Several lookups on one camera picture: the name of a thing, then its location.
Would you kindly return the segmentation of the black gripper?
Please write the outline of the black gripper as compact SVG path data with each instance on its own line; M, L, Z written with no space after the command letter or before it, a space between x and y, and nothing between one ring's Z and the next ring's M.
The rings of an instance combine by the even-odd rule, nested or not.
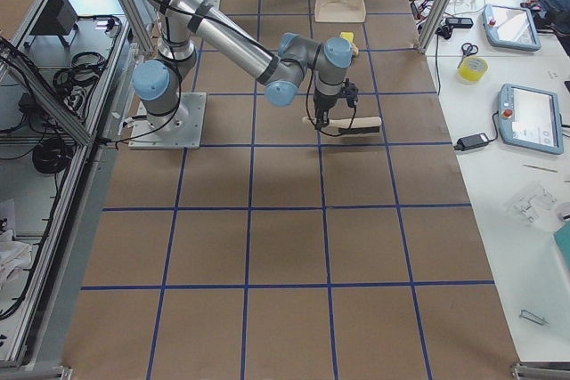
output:
M329 125L329 111L336 105L338 98L345 99L349 108L356 109L358 93L357 86L349 79L334 85L316 79L313 94L314 128L321 130Z

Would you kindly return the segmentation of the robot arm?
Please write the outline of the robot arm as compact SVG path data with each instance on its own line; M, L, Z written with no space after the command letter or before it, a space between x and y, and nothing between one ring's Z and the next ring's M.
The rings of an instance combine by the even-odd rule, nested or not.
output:
M321 130L330 123L329 111L338 99L354 109L357 88L346 78L353 48L341 37L324 43L294 33L281 37L272 53L208 0L148 0L162 20L167 51L178 54L196 35L265 86L265 97L276 106L289 105L308 72L314 74L313 127Z

